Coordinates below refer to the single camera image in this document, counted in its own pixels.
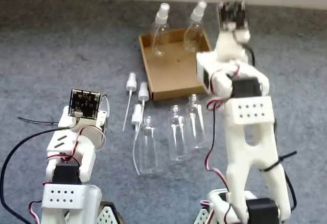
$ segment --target spray nozzle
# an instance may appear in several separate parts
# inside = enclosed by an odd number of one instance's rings
[[[126,90],[130,91],[132,90],[133,92],[136,91],[137,83],[136,83],[136,74],[134,72],[131,72],[129,74],[127,83],[126,83]]]
[[[141,82],[138,91],[138,100],[139,101],[148,101],[149,100],[149,91],[148,91],[148,83]]]
[[[164,25],[167,22],[169,9],[170,9],[170,6],[168,3],[162,3],[160,5],[160,9],[157,12],[157,15],[155,17],[155,22],[157,24]]]
[[[197,21],[197,22],[201,21],[203,15],[204,15],[204,10],[205,10],[206,6],[207,6],[207,4],[205,1],[199,1],[191,14],[191,19],[194,21]]]
[[[141,124],[141,122],[142,122],[141,113],[142,113],[141,104],[135,104],[134,105],[134,113],[132,115],[132,124],[133,125],[138,126]]]

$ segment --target empty bottle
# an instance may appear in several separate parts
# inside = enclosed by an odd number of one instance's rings
[[[206,2],[199,1],[191,14],[189,27],[184,33],[184,48],[187,51],[198,52],[200,50],[200,41],[203,35],[202,17],[205,8]]]
[[[141,174],[152,174],[161,171],[157,154],[156,129],[152,126],[151,117],[147,116],[141,127],[139,141],[139,159]]]
[[[199,103],[196,94],[190,95],[187,110],[191,127],[192,146],[195,148],[209,147],[209,141],[206,140],[202,105]]]
[[[173,161],[182,161],[190,157],[190,146],[188,143],[188,127],[186,119],[181,113],[178,105],[171,107],[171,115],[169,120],[169,151],[170,159]]]
[[[170,29],[167,23],[169,4],[162,3],[156,15],[155,22],[151,26],[151,48],[155,56],[165,54],[165,45],[169,43],[168,31]]]

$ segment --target cardboard tray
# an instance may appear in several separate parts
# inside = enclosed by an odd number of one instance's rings
[[[196,77],[196,53],[186,51],[183,46],[185,31],[177,29],[169,32],[169,43],[165,45],[163,57],[153,56],[150,34],[139,36],[149,90],[154,101],[204,93]],[[211,51],[211,47],[203,32],[200,52],[206,51]]]

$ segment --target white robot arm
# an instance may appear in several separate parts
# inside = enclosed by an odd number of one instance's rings
[[[248,223],[250,219],[251,224],[255,224],[245,192],[249,169],[255,165],[263,170],[278,162],[273,129],[275,118],[268,96],[269,80],[248,64],[245,49],[240,44],[249,40],[245,13],[240,13],[245,12],[244,3],[221,4],[220,10],[225,14],[221,15],[221,33],[216,48],[197,54],[197,77],[208,94],[223,101],[229,191],[225,191],[225,201],[217,191],[211,192],[208,200],[219,223],[232,223],[237,217],[242,223]],[[245,126],[253,127],[253,145],[245,140]],[[271,199],[257,199],[251,204],[266,201],[271,213],[275,213],[275,222],[270,223],[285,221],[290,217],[291,208],[282,165],[275,165],[264,172],[264,176]],[[225,218],[229,205],[231,210]]]
[[[41,224],[118,224],[111,207],[98,216],[101,190],[85,185],[91,177],[96,151],[105,142],[107,111],[98,110],[100,94],[72,90],[59,127],[48,145],[48,166],[42,200]]]

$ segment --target cable tie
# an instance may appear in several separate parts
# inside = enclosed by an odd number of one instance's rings
[[[266,169],[260,169],[260,172],[262,172],[262,171],[263,172],[268,172],[268,171],[272,170],[274,167],[276,167],[278,164],[280,164],[282,161],[284,161],[284,159],[287,159],[287,158],[289,158],[291,156],[294,156],[296,154],[297,154],[297,151],[293,151],[293,152],[291,152],[289,154],[286,154],[286,155],[283,155],[283,156],[279,156],[278,157],[278,161],[276,163],[274,163],[273,165],[269,166]]]

